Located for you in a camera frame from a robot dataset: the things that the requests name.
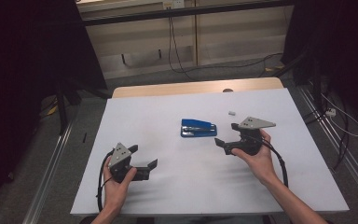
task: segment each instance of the power outlet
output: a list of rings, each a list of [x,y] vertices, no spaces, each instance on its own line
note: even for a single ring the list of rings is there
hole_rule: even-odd
[[[173,0],[173,8],[184,8],[185,7],[185,0]]]

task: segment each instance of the white table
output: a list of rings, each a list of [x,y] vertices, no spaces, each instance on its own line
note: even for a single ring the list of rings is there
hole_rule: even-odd
[[[235,111],[230,116],[228,111]],[[123,216],[255,215],[281,212],[247,165],[226,156],[212,137],[182,138],[181,119],[217,125],[217,137],[238,141],[230,123],[247,116],[275,122],[271,144],[286,162],[290,189],[319,212],[349,210],[287,89],[134,96],[108,100],[71,214],[98,213],[103,157],[117,142],[139,145],[131,164],[158,159],[147,181],[132,182]],[[277,174],[281,167],[274,158]]]

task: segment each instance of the blue stapler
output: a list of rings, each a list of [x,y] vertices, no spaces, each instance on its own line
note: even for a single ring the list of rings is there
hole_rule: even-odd
[[[197,119],[182,119],[182,137],[217,136],[216,125]]]

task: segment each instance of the finger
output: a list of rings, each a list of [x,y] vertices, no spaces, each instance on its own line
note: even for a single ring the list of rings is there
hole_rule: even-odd
[[[269,136],[268,133],[266,133],[263,129],[260,129],[261,136],[268,142],[271,141],[271,136]]]
[[[135,167],[130,168],[130,170],[127,172],[126,177],[124,177],[124,180],[123,182],[121,182],[121,184],[127,188],[130,182],[135,177],[135,175],[136,175],[136,168]]]
[[[248,158],[250,157],[248,154],[246,154],[246,152],[238,149],[238,148],[233,148],[231,150],[231,153],[238,156],[239,158],[243,159],[244,161],[248,161]]]
[[[110,173],[110,170],[109,170],[109,162],[110,162],[111,158],[112,158],[111,156],[108,157],[106,159],[106,162],[105,162],[104,166],[103,166],[103,179],[104,180],[107,180],[110,177],[112,177],[112,174]]]

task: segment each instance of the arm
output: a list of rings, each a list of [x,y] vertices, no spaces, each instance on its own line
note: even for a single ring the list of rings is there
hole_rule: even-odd
[[[270,142],[271,137],[263,130],[260,130],[260,132],[263,138]],[[326,223],[322,217],[302,202],[277,177],[272,165],[269,148],[262,146],[254,156],[250,156],[237,148],[232,149],[231,152],[248,163],[255,177],[266,186],[293,223]]]
[[[131,168],[124,180],[119,184],[112,178],[112,174],[108,168],[109,162],[110,158],[106,160],[103,168],[103,181],[108,180],[104,185],[104,206],[101,213],[92,221],[94,224],[111,223],[115,219],[126,200],[130,182],[136,175],[136,168]]]

